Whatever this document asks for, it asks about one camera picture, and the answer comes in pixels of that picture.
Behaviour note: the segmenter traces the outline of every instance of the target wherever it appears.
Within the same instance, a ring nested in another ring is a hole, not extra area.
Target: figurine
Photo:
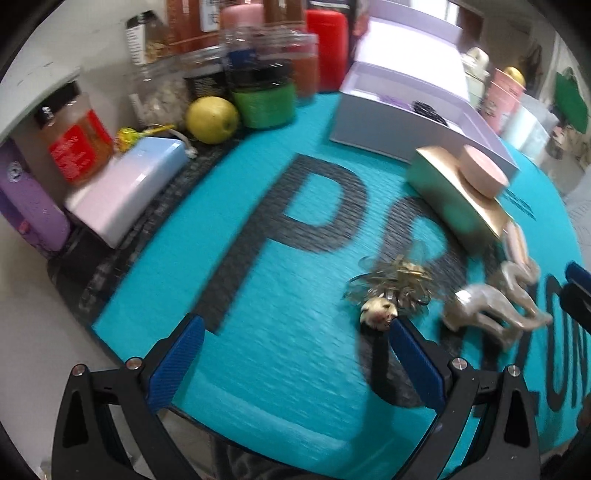
[[[424,242],[415,241],[393,261],[362,258],[359,266],[368,273],[351,278],[345,298],[362,304],[359,321],[385,331],[398,316],[418,313],[431,302],[437,288],[430,272],[423,267]]]
[[[527,267],[505,261],[491,277],[491,285],[468,285],[456,292],[443,309],[443,323],[454,332],[464,326],[480,327],[508,350],[523,332],[552,322],[552,315],[542,312],[521,287],[533,285],[539,277],[540,268],[532,258]],[[517,312],[512,301],[523,307],[525,315]]]

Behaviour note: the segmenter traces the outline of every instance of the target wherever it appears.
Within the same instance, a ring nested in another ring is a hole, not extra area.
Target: brown bottle
[[[41,137],[62,175],[79,186],[113,155],[113,140],[76,82],[52,93],[35,112]]]

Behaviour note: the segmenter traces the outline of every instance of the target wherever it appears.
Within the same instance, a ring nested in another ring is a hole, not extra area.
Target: gold box
[[[501,239],[511,219],[496,199],[486,198],[463,177],[459,160],[441,147],[418,148],[407,181],[456,234],[470,256]]]

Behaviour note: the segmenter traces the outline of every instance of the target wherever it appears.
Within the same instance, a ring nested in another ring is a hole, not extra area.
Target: blue gripper pad
[[[446,396],[443,379],[435,366],[399,319],[390,324],[389,338],[390,346],[406,370],[418,396],[427,408],[441,413]]]
[[[205,324],[195,316],[177,338],[150,378],[146,401],[153,413],[172,403],[191,362],[201,350],[205,338]]]
[[[591,274],[578,263],[571,262],[564,271],[566,280],[576,283],[584,292],[591,296]]]

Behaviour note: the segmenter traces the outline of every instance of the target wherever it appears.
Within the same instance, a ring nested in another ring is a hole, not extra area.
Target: purple bottle
[[[21,152],[12,139],[0,144],[0,213],[49,258],[66,243],[70,223],[22,164]]]

